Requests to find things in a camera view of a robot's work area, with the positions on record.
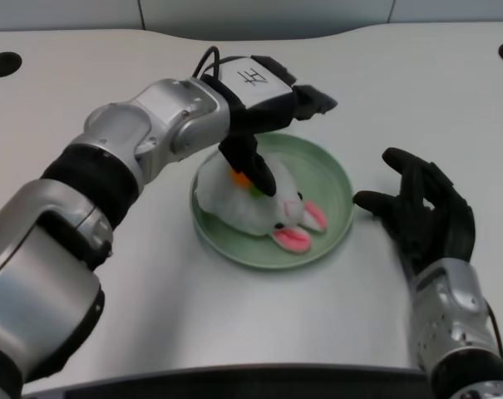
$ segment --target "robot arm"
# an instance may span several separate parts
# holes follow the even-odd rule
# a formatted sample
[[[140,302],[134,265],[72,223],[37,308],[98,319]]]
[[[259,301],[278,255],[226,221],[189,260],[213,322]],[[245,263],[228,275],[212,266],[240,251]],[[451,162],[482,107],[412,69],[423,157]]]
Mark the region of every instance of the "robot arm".
[[[215,63],[201,78],[207,56]],[[267,195],[275,182],[254,134],[336,106],[269,57],[219,59],[94,111],[79,135],[0,211],[0,398],[62,370],[103,311],[93,270],[112,231],[170,162],[221,143],[230,164]]]
[[[397,149],[382,158],[402,175],[399,196],[362,191],[354,202],[380,217],[397,242],[412,298],[414,360],[436,399],[503,397],[501,343],[487,327],[490,309],[469,264],[471,208],[436,165]]]

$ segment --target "green plate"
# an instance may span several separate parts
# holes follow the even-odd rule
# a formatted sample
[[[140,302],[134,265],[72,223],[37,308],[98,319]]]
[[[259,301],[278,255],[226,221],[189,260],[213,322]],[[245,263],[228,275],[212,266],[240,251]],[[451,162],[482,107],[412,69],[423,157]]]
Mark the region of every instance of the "green plate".
[[[241,233],[201,210],[195,198],[196,173],[190,190],[190,208],[198,235],[227,258],[256,268],[292,268],[324,256],[339,244],[353,221],[353,188],[345,170],[326,150],[310,141],[283,133],[258,135],[257,139],[258,152],[275,153],[292,172],[303,198],[323,209],[328,220],[327,231],[309,232],[312,247],[299,255],[281,249],[269,236]]]

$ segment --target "white table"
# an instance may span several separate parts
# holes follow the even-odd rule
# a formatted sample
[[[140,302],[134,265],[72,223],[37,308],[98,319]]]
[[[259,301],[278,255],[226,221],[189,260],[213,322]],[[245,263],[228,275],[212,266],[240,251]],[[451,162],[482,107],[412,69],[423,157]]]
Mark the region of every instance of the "white table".
[[[389,146],[435,161],[476,215],[477,267],[503,335],[503,23],[388,25],[286,42],[216,43],[275,57],[338,100],[288,131],[325,146],[355,190],[396,194]],[[0,208],[81,132],[96,107],[185,78],[208,42],[137,31],[0,33],[22,68],[0,79]],[[97,271],[106,309],[64,370],[25,392],[145,372],[238,363],[410,367],[409,300],[389,238],[361,209],[334,253],[265,273],[196,238],[192,176],[209,150],[171,165],[116,231]]]

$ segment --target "white plush rabbit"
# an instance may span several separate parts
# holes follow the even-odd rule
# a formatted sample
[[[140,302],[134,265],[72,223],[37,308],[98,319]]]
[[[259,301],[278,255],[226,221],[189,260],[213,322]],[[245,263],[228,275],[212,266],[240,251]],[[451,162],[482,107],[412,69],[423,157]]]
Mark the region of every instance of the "white plush rabbit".
[[[277,185],[273,197],[260,193],[243,174],[237,174],[218,152],[198,174],[195,191],[200,208],[226,224],[252,235],[269,234],[282,248],[302,254],[310,249],[310,235],[298,224],[323,232],[324,212],[303,201],[288,169],[272,154],[263,155]]]

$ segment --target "pink bunny ear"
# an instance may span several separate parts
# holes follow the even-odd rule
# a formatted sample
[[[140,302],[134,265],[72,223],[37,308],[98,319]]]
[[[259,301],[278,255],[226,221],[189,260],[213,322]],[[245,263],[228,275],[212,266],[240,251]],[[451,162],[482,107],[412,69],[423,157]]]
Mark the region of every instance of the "pink bunny ear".
[[[271,236],[281,248],[296,254],[307,252],[312,242],[310,235],[300,227],[277,230]]]
[[[314,202],[304,202],[302,226],[314,231],[322,232],[327,228],[327,217],[325,213]]]

